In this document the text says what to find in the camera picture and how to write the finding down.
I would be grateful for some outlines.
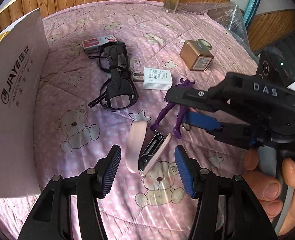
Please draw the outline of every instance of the red and white box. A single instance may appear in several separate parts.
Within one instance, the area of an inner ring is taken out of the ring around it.
[[[97,52],[100,50],[101,46],[108,42],[114,42],[117,41],[117,39],[114,37],[114,35],[108,35],[98,38],[93,38],[87,41],[83,41],[83,48],[85,54],[90,54],[93,52]]]

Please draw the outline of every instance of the purple action figure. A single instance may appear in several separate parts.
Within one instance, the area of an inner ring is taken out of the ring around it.
[[[195,81],[190,81],[188,79],[186,80],[183,80],[183,78],[180,79],[180,82],[181,84],[177,84],[176,87],[192,87],[192,85],[195,84]],[[159,113],[158,115],[158,118],[155,120],[155,122],[152,124],[151,126],[151,130],[152,131],[155,131],[158,127],[159,127],[159,124],[161,122],[161,120],[166,116],[166,114],[176,105],[175,103],[172,103],[172,102],[169,102],[165,96],[164,98],[164,101],[165,102],[168,102],[168,104],[166,105],[165,108],[163,108],[161,110],[161,112]],[[185,112],[187,111],[187,107],[186,106],[180,106],[180,111],[178,113],[178,116],[177,116],[177,119],[176,119],[176,125],[175,127],[173,128],[173,133],[175,135],[175,137],[177,139],[181,139],[182,138],[182,135],[180,133],[180,125],[182,124],[182,121],[183,121],[183,117],[184,117],[184,114]]]

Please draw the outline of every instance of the power adapter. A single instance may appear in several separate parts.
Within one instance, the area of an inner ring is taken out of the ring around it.
[[[173,83],[170,70],[145,67],[143,74],[134,73],[133,76],[143,77],[133,80],[143,83],[143,89],[169,90]]]

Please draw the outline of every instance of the pink quilt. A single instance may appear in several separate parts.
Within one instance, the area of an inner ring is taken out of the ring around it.
[[[195,88],[207,90],[219,83],[226,72],[254,74],[255,62],[221,25],[206,14],[168,14],[158,2],[121,0],[97,2],[57,12],[44,19],[50,45],[36,98],[34,155],[39,184],[44,188],[51,177],[77,176],[94,167],[113,144],[122,159],[111,192],[99,200],[107,236],[117,239],[187,239],[197,200],[184,192],[174,161],[174,148],[182,144],[189,156],[220,176],[242,173],[242,150],[217,142],[203,130],[182,130],[182,140],[172,137],[153,169],[142,178],[125,165],[125,142],[131,123],[148,121],[150,126],[166,102],[165,91],[143,90],[136,83],[137,103],[121,112],[109,112],[100,105],[88,108],[99,95],[107,77],[88,59],[81,42],[113,34],[127,46],[132,72],[144,67],[171,71],[173,83],[180,78],[195,80]],[[202,38],[212,45],[214,60],[205,72],[191,72],[179,56],[185,40]],[[162,120],[159,131],[172,132],[178,107]],[[217,113],[220,121],[228,116]],[[169,176],[163,182],[157,177]],[[151,196],[160,196],[158,201]],[[9,239],[16,239],[37,197],[0,199],[0,227]],[[72,197],[74,239],[81,239]],[[223,211],[219,210],[218,226]]]

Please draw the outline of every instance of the gold box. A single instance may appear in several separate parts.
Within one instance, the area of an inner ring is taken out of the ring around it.
[[[180,51],[189,70],[205,71],[214,58],[211,52],[199,41],[187,40]]]

